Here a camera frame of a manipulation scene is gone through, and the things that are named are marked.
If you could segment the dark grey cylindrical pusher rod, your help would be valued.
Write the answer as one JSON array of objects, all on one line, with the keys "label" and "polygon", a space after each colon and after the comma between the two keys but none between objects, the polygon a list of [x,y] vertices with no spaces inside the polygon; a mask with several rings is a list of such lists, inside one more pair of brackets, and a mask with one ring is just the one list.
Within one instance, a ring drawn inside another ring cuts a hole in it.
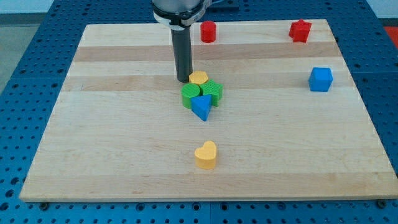
[{"label": "dark grey cylindrical pusher rod", "polygon": [[171,30],[171,35],[177,80],[187,83],[193,72],[190,29]]}]

